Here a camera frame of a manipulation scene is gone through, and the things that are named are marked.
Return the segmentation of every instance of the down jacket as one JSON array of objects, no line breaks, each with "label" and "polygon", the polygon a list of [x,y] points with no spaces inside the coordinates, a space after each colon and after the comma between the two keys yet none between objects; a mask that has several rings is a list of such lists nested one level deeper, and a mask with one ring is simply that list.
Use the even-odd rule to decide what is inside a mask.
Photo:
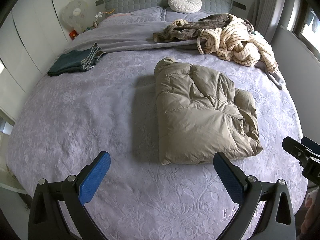
[{"label": "down jacket", "polygon": [[236,160],[263,150],[252,94],[222,73],[167,57],[155,78],[162,164],[208,163],[220,151]]}]

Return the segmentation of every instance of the round pillow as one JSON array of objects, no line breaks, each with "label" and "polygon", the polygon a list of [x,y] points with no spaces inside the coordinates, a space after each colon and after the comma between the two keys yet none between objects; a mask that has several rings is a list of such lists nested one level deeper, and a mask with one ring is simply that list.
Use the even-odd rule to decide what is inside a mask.
[{"label": "round pillow", "polygon": [[196,13],[201,9],[201,0],[168,0],[170,8],[180,13]]}]

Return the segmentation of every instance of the silver bolt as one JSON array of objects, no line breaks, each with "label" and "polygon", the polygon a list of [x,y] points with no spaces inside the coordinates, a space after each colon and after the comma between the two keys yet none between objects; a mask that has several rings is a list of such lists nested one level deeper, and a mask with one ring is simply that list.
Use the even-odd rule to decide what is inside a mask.
[{"label": "silver bolt", "polygon": [[285,185],[285,180],[284,179],[279,179],[279,184],[284,186]]},{"label": "silver bolt", "polygon": [[248,180],[249,180],[250,182],[256,182],[256,181],[257,181],[256,177],[255,177],[255,176],[252,176],[252,175],[248,176]]},{"label": "silver bolt", "polygon": [[45,179],[39,179],[38,184],[43,185],[45,183]]},{"label": "silver bolt", "polygon": [[75,181],[76,180],[76,176],[75,175],[70,175],[67,179],[68,181]]}]

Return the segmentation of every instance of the curtain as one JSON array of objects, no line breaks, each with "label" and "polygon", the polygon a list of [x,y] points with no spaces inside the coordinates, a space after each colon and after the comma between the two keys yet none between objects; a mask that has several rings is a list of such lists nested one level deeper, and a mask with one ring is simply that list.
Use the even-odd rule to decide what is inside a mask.
[{"label": "curtain", "polygon": [[252,24],[270,43],[278,26],[284,0],[255,0]]}]

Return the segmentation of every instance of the blue gripper pad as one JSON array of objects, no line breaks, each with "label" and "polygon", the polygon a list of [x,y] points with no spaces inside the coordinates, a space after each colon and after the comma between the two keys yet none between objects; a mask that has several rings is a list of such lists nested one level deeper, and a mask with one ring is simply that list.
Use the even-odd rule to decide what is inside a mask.
[{"label": "blue gripper pad", "polygon": [[[244,201],[244,192],[247,186],[246,182],[241,182],[241,179],[245,177],[244,173],[239,167],[234,166],[222,152],[218,152],[213,156],[213,166],[231,200],[241,205]],[[243,174],[244,177],[237,177],[239,171],[235,169],[236,167],[240,170],[240,175]]]},{"label": "blue gripper pad", "polygon": [[92,200],[100,183],[110,168],[111,158],[109,153],[100,152],[99,155],[88,165],[91,169],[79,185],[79,200],[82,205]]},{"label": "blue gripper pad", "polygon": [[320,155],[320,145],[310,140],[308,137],[303,137],[301,139],[301,144],[309,148],[313,153]]}]

